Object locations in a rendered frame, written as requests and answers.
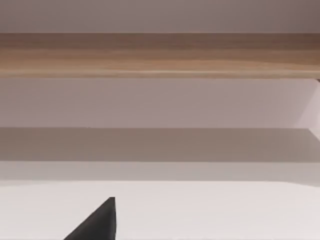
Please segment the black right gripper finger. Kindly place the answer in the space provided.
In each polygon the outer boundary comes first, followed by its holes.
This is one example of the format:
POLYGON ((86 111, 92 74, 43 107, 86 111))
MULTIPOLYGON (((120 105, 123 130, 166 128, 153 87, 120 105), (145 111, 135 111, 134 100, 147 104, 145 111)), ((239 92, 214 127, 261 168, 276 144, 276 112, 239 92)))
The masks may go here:
POLYGON ((116 198, 109 197, 63 240, 116 240, 116 198))

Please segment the wooden open shelf unit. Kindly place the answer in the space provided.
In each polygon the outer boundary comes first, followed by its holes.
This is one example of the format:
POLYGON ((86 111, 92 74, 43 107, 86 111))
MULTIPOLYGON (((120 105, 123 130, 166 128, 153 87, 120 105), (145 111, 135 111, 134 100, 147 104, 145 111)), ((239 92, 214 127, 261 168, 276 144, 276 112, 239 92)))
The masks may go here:
POLYGON ((320 187, 320 33, 0 33, 0 179, 320 187))

